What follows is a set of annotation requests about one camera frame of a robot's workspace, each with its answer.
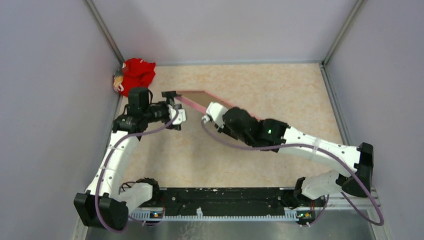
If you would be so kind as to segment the brown frame backing board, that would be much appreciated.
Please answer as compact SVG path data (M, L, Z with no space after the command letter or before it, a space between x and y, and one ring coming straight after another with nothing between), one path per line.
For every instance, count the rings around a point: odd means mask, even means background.
M216 102L215 98L205 91L186 91L181 95L203 107L208 107L211 102Z

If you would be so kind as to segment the pink wooden picture frame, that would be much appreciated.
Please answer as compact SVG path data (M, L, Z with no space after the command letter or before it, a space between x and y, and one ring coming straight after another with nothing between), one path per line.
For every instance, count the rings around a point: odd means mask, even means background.
M176 93L178 95L175 98L176 100L210 117L213 116L212 113L208 112L211 103L218 103L228 110L233 108L243 110L243 108L232 105L224 99L205 90L177 90Z

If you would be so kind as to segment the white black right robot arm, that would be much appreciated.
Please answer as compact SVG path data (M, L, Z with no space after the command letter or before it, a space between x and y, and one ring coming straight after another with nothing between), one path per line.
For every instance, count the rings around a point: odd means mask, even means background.
M223 108L212 117L219 132L253 147L275 153L291 154L327 166L331 170L296 182L293 200L307 206L326 194L343 192L365 198L371 190L374 147L363 142L348 146L322 140L272 118L257 119L239 107Z

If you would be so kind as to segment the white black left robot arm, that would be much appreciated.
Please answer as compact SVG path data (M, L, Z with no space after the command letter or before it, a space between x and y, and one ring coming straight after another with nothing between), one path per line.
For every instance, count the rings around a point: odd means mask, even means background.
M130 214L141 204L154 207L160 193L151 181L135 182L121 192L123 175L133 150L146 135L165 129L181 130L187 116L175 103L176 91L163 91L164 101L153 102L153 93L146 87L134 87L128 93L128 103L112 122L109 143L104 158L92 182L83 193L77 193L73 204L86 227L121 233Z

